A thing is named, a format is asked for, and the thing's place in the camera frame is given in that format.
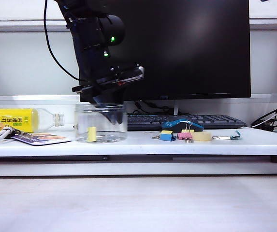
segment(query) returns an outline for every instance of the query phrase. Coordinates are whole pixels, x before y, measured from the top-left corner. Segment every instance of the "blue computer mouse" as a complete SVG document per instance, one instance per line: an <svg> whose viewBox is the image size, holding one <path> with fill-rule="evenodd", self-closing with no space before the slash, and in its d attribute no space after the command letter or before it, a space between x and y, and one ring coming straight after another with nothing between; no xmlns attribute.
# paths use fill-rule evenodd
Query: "blue computer mouse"
<svg viewBox="0 0 277 232"><path fill-rule="evenodd" d="M204 127L193 120L188 120L186 117L180 118L180 116L171 117L168 122L162 124L162 129L167 131L173 131L174 133L179 133L183 129L189 129L194 131L203 131Z"/></svg>

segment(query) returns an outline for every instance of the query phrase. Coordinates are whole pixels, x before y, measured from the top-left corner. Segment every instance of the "white desk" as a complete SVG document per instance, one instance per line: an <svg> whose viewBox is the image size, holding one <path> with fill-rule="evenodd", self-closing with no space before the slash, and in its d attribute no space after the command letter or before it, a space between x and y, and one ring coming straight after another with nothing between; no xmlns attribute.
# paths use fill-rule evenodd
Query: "white desk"
<svg viewBox="0 0 277 232"><path fill-rule="evenodd" d="M0 232L277 232L277 175L0 179Z"/></svg>
<svg viewBox="0 0 277 232"><path fill-rule="evenodd" d="M235 130L210 131L230 136ZM277 156L277 133L251 128L239 131L240 140L194 143L154 140L151 137L158 132L140 131L129 132L125 141L107 144L73 141L36 147L10 140L0 144L0 158L10 158L0 162L0 176L277 174L277 163L269 160ZM74 139L71 126L51 132Z"/></svg>

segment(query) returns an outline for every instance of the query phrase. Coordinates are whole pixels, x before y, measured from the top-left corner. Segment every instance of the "desk surface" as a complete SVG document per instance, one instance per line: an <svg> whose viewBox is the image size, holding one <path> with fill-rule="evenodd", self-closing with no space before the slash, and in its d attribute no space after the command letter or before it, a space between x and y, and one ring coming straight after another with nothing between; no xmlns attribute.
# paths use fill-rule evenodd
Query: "desk surface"
<svg viewBox="0 0 277 232"><path fill-rule="evenodd" d="M277 232L277 175L0 179L0 231Z"/></svg>
<svg viewBox="0 0 277 232"><path fill-rule="evenodd" d="M57 135L72 138L73 141L63 144L31 146L22 142L8 140L0 143L0 157L22 156L72 156L72 155L277 155L277 133L240 128L241 139L212 140L209 142L185 143L182 140L173 142L152 139L158 131L128 132L125 141L106 144L90 144L74 141L71 126L50 131ZM212 136L231 136L235 130L209 130Z"/></svg>

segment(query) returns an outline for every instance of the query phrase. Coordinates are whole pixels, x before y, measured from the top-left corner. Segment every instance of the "keyboard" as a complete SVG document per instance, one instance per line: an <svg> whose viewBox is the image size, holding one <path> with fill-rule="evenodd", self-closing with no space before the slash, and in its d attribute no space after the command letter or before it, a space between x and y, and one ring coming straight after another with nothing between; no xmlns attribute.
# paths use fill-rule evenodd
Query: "keyboard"
<svg viewBox="0 0 277 232"><path fill-rule="evenodd" d="M128 114L128 131L160 131L162 123L177 119L188 119L204 129L237 129L246 124L227 115L131 115Z"/></svg>

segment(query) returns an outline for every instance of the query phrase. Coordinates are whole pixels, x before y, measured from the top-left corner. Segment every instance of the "black monitor screen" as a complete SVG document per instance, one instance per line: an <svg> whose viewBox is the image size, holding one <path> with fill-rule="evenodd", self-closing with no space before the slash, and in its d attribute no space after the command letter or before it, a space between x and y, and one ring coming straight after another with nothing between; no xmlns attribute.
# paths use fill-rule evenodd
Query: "black monitor screen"
<svg viewBox="0 0 277 232"><path fill-rule="evenodd" d="M107 0L125 24L115 61L145 79L125 100L250 97L248 0Z"/></svg>

